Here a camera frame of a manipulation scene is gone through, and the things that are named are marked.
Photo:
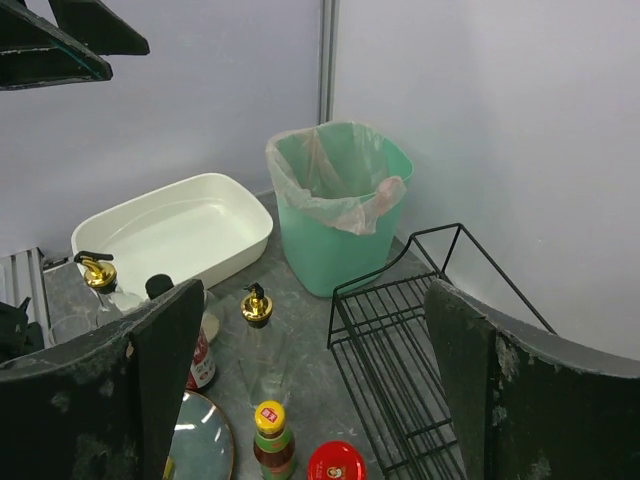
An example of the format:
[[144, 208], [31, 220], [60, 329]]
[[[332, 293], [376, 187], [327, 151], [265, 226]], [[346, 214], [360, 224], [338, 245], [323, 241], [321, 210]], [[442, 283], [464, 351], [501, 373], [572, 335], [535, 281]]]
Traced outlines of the white rectangular basin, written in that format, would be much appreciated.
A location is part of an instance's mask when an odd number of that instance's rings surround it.
[[81, 222], [73, 252], [110, 254], [123, 290], [167, 274], [211, 288], [256, 262], [273, 231], [264, 205], [220, 173], [196, 175], [109, 208]]

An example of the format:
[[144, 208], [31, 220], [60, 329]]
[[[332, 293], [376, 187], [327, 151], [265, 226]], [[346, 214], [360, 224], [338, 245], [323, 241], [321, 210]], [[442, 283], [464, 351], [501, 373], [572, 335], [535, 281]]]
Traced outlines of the green trash bin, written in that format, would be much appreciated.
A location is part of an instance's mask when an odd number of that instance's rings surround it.
[[374, 234], [354, 235], [319, 223], [274, 192], [286, 260], [302, 285], [318, 297], [329, 297], [336, 286], [354, 279], [368, 281], [371, 272], [385, 265], [407, 194], [379, 218]]

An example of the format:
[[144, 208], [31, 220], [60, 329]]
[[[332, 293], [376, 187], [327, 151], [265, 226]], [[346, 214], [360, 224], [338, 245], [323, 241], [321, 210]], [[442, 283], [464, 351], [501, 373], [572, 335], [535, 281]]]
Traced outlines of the glass oil bottle gold spout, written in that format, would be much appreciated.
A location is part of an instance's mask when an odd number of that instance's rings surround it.
[[259, 283], [245, 287], [241, 302], [245, 322], [238, 343], [238, 363], [249, 403], [257, 407], [267, 400], [283, 405], [289, 399], [289, 335], [273, 320], [274, 302]]

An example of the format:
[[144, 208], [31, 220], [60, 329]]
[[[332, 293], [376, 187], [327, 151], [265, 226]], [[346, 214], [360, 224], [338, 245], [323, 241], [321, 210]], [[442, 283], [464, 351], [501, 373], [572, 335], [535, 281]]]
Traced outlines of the dark vinegar bottle black cap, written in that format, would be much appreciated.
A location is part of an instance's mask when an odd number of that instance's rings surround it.
[[[148, 298], [153, 300], [174, 287], [173, 280], [169, 275], [156, 274], [151, 276], [145, 283], [145, 290]], [[192, 357], [186, 389], [189, 391], [202, 391], [215, 377], [216, 366], [209, 345], [209, 339], [204, 327], [200, 326], [194, 354]]]

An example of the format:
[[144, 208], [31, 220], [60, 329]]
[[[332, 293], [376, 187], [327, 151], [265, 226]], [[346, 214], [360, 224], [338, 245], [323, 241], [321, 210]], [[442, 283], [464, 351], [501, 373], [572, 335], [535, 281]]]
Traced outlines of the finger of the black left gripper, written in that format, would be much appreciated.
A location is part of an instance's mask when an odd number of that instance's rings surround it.
[[100, 0], [51, 0], [58, 27], [98, 55], [150, 53], [148, 41]]
[[108, 81], [108, 62], [22, 1], [1, 3], [1, 88]]

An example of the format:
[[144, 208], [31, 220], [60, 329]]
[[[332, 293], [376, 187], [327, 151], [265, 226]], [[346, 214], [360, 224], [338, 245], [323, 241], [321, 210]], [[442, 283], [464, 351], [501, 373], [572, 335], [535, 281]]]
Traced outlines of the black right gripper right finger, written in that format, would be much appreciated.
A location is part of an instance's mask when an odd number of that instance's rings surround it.
[[639, 363], [436, 280], [425, 319], [470, 479], [636, 479]]

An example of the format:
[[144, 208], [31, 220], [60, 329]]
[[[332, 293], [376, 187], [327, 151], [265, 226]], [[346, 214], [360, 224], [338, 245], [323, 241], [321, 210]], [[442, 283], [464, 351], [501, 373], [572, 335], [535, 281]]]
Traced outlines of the blue ceramic plate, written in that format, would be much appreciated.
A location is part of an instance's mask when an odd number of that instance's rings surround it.
[[207, 397], [185, 391], [169, 452], [170, 479], [233, 477], [235, 442], [222, 410]]

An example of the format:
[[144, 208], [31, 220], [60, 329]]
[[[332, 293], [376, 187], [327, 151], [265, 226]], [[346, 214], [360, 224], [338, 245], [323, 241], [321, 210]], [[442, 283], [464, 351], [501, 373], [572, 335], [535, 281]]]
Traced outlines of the chili sauce jar red lid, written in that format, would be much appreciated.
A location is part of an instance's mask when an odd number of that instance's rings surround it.
[[367, 480], [367, 467], [360, 452], [343, 441], [329, 441], [311, 455], [308, 480]]

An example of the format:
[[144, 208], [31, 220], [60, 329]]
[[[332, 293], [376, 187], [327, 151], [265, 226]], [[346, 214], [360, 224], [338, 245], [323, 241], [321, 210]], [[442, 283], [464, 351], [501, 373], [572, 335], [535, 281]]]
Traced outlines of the clear pink bin liner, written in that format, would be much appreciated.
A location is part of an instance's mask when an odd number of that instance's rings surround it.
[[377, 129], [331, 121], [275, 135], [266, 160], [277, 195], [319, 223], [372, 235], [405, 196], [413, 163]]

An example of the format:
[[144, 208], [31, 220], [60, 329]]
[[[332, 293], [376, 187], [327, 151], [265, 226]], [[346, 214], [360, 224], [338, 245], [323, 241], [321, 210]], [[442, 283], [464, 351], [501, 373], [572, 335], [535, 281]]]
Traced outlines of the glass jar with white powder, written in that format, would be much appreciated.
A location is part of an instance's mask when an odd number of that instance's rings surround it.
[[224, 307], [221, 301], [209, 290], [205, 290], [201, 327], [209, 343], [219, 334], [223, 318]]

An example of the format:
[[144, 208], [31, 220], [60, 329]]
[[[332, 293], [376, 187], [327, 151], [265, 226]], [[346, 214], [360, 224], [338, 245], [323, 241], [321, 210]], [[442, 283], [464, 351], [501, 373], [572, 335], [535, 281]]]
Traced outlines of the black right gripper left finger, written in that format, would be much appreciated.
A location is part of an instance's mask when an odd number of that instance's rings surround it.
[[185, 281], [121, 320], [2, 363], [2, 478], [161, 478], [203, 294]]

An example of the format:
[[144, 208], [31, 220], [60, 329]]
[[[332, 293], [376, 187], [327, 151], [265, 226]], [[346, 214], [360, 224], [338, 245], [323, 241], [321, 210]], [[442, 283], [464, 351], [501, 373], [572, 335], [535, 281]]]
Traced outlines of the sauce bottle yellow cap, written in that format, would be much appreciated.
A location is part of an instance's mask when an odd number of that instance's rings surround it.
[[263, 479], [290, 479], [296, 469], [295, 440], [283, 405], [267, 400], [254, 413], [253, 452]]

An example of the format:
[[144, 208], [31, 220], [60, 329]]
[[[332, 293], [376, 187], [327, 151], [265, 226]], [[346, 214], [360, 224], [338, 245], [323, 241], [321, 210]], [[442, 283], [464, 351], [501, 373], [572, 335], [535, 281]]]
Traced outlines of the clear drinking glass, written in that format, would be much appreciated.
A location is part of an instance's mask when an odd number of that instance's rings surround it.
[[52, 346], [58, 346], [91, 332], [95, 327], [94, 315], [67, 315], [52, 323], [48, 332], [49, 341]]

